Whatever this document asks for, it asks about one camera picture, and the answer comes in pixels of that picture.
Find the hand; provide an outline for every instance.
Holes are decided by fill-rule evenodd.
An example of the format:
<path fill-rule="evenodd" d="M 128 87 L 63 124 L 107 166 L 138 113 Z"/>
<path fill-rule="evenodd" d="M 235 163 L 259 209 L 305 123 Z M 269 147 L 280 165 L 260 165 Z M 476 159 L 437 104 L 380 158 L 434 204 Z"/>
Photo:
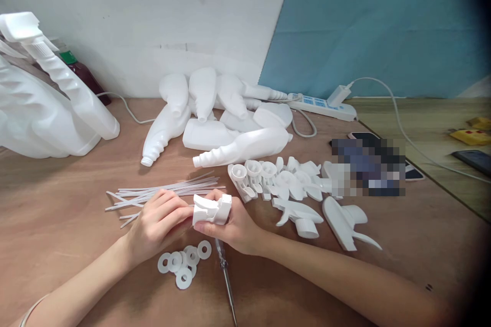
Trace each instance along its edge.
<path fill-rule="evenodd" d="M 131 230 L 123 237 L 129 262 L 136 265 L 153 257 L 192 225 L 193 207 L 172 191 L 160 189 L 142 208 Z"/>
<path fill-rule="evenodd" d="M 214 189 L 206 198 L 219 200 L 223 192 Z M 232 198 L 229 221 L 226 225 L 216 225 L 199 221 L 194 229 L 212 238 L 223 240 L 235 250 L 249 255 L 259 254 L 259 245 L 266 231 L 257 226 L 247 213 L 239 198 Z"/>

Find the power strip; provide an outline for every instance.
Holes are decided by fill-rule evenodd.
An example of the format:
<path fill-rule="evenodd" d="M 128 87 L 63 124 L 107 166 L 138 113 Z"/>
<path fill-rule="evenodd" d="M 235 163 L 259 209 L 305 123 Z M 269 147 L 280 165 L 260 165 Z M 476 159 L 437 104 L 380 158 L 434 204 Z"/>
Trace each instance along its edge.
<path fill-rule="evenodd" d="M 301 98 L 287 102 L 292 109 L 318 113 L 344 121 L 353 121 L 356 118 L 356 110 L 351 105 L 340 104 L 338 107 L 330 107 L 326 100 L 304 96 L 303 94 L 288 94 L 288 99 L 293 100 L 298 98 L 298 96 L 301 96 Z"/>

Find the yellow object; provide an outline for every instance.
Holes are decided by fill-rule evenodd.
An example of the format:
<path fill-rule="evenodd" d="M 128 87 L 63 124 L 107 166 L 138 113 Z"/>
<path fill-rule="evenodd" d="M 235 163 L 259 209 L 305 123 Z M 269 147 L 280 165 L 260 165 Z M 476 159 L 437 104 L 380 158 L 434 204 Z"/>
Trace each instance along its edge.
<path fill-rule="evenodd" d="M 474 129 L 491 130 L 491 120 L 487 118 L 473 118 L 468 124 Z"/>
<path fill-rule="evenodd" d="M 450 136 L 464 142 L 469 146 L 485 146 L 491 144 L 491 135 L 487 135 L 482 130 L 457 130 L 450 133 Z"/>

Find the green bottle cap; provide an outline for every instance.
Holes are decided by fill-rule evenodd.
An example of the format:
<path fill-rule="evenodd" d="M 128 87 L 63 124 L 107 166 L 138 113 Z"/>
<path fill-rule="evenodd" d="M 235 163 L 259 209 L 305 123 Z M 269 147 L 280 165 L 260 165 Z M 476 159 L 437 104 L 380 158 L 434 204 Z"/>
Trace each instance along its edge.
<path fill-rule="evenodd" d="M 75 64 L 76 62 L 78 62 L 77 58 L 73 56 L 70 50 L 60 53 L 60 57 L 68 65 Z"/>

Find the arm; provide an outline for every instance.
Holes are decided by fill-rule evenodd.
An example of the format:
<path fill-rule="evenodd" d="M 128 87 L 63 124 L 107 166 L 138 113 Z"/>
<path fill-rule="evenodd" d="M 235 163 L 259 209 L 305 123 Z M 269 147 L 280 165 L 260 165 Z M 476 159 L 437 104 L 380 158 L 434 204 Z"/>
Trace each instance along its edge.
<path fill-rule="evenodd" d="M 218 190 L 209 196 L 220 197 Z M 198 222 L 194 228 L 241 253 L 287 267 L 381 327 L 447 325 L 443 306 L 412 283 L 343 254 L 267 232 L 254 223 L 238 198 L 232 200 L 227 225 Z"/>
<path fill-rule="evenodd" d="M 142 209 L 131 230 L 32 312 L 26 327 L 72 327 L 124 275 L 191 227 L 193 208 L 174 192 L 160 190 Z M 11 325 L 18 327 L 19 319 Z"/>

